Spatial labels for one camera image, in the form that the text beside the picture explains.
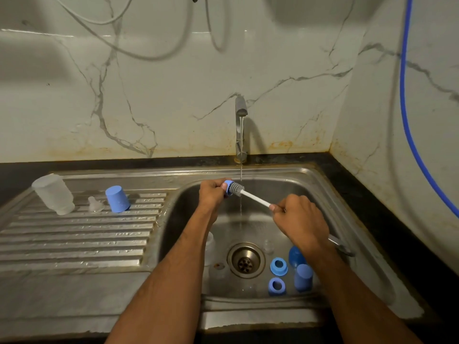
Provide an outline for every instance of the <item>faucet spout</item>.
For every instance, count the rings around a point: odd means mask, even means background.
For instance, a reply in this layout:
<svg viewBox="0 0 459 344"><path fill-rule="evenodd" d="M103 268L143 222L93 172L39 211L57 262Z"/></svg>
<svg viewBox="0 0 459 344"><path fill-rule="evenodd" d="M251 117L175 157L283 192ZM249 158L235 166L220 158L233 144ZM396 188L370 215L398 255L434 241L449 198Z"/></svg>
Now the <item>faucet spout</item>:
<svg viewBox="0 0 459 344"><path fill-rule="evenodd" d="M247 116L246 100L242 96L236 97L236 161L244 163L247 160L247 151L244 144L244 117Z"/></svg>

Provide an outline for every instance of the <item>sink drain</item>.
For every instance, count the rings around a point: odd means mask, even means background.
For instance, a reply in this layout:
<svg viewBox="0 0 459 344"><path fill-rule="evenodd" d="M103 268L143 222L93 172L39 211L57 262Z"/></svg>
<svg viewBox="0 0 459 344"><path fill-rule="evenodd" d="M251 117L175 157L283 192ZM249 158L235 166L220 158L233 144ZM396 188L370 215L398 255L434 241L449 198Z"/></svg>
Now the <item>sink drain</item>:
<svg viewBox="0 0 459 344"><path fill-rule="evenodd" d="M252 243L238 243L229 250L227 262L238 277L251 279L261 274L265 257L261 249Z"/></svg>

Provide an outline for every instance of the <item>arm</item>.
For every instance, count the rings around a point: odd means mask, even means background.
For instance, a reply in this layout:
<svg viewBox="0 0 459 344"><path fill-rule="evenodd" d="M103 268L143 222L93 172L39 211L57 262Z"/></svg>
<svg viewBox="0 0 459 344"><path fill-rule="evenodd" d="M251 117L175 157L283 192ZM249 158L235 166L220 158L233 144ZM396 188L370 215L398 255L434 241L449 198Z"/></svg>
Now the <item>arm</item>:
<svg viewBox="0 0 459 344"><path fill-rule="evenodd" d="M121 314L106 344L193 342L201 305L204 249L224 197L224 180L201 183L196 211Z"/></svg>
<svg viewBox="0 0 459 344"><path fill-rule="evenodd" d="M329 228L314 203L291 194L270 209L319 277L346 344L421 343L330 246Z"/></svg>

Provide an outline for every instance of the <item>blue cap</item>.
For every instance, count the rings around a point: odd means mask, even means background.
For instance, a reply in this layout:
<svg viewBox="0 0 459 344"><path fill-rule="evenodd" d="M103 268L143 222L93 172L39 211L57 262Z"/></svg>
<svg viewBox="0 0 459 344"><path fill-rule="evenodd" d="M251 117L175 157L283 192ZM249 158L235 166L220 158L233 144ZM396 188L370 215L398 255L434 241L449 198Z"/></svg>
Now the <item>blue cap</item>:
<svg viewBox="0 0 459 344"><path fill-rule="evenodd" d="M287 262L283 258L276 257L271 262L271 271L278 277L283 277L288 272Z"/></svg>
<svg viewBox="0 0 459 344"><path fill-rule="evenodd" d="M270 296L285 295L285 283L278 277L273 277L268 283L268 293Z"/></svg>
<svg viewBox="0 0 459 344"><path fill-rule="evenodd" d="M121 186L112 186L105 191L112 212L123 212L131 206Z"/></svg>
<svg viewBox="0 0 459 344"><path fill-rule="evenodd" d="M306 258L304 258L299 248L293 246L288 252L288 262L293 268L296 268L300 264L306 264Z"/></svg>
<svg viewBox="0 0 459 344"><path fill-rule="evenodd" d="M310 291L313 288L313 269L307 264L296 267L294 284L298 292Z"/></svg>
<svg viewBox="0 0 459 344"><path fill-rule="evenodd" d="M226 188L226 195L229 197L230 195L232 195L232 193L230 192L229 188L230 188L230 185L233 183L234 181L232 180L225 180L225 184L227 184L227 188Z"/></svg>

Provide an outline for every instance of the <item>sink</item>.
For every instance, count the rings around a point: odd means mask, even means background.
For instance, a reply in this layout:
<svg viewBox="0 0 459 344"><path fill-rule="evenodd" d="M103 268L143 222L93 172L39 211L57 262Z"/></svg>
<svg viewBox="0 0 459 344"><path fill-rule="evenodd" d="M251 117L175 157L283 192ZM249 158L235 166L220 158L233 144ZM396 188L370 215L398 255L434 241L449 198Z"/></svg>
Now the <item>sink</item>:
<svg viewBox="0 0 459 344"><path fill-rule="evenodd" d="M242 181L247 191L271 203L277 203L287 195L293 193L305 195L315 202L325 213L325 219L330 227L330 233L339 236L339 229L334 220L327 215L325 203L316 198L307 187L301 183L279 178L258 178L250 177ZM197 207L199 199L199 184L193 184L184 189L166 222L164 235L159 249L159 260L162 260L170 248L179 238L189 218ZM272 277L269 266L273 258L281 257L288 262L288 253L293 246L274 224L272 214L268 208L262 206L247 197L231 196L226 198L219 208L219 216L211 229L216 241L214 263L226 265L231 273L228 284L224 288L216 287L209 282L209 268L204 270L203 294L212 297L227 297L233 299L266 299L268 295L268 283ZM273 247L265 251L265 241L268 240ZM346 263L349 259L342 256ZM320 292L320 282L313 277L313 289L300 294L293 285L295 269L289 266L289 270L282 280L285 282L286 298L304 298L311 301L312 297L320 297L317 300L320 304L326 304Z"/></svg>
<svg viewBox="0 0 459 344"><path fill-rule="evenodd" d="M140 285L174 245L198 203L203 179L231 177L239 167L189 167L60 172L75 210L57 216L28 189L0 208L0 340L108 333ZM389 266L366 229L314 164L244 166L242 184L269 202L305 195L324 213L330 233L356 252L342 256L364 283L403 319L420 317L418 302ZM131 208L89 213L88 196L121 185ZM211 232L215 263L231 269L228 287L215 287L204 268L201 329L309 326L330 316L320 280L310 292L282 277L287 294L270 297L274 257L288 261L290 240L267 208L248 198L223 201ZM264 250L270 240L274 251Z"/></svg>

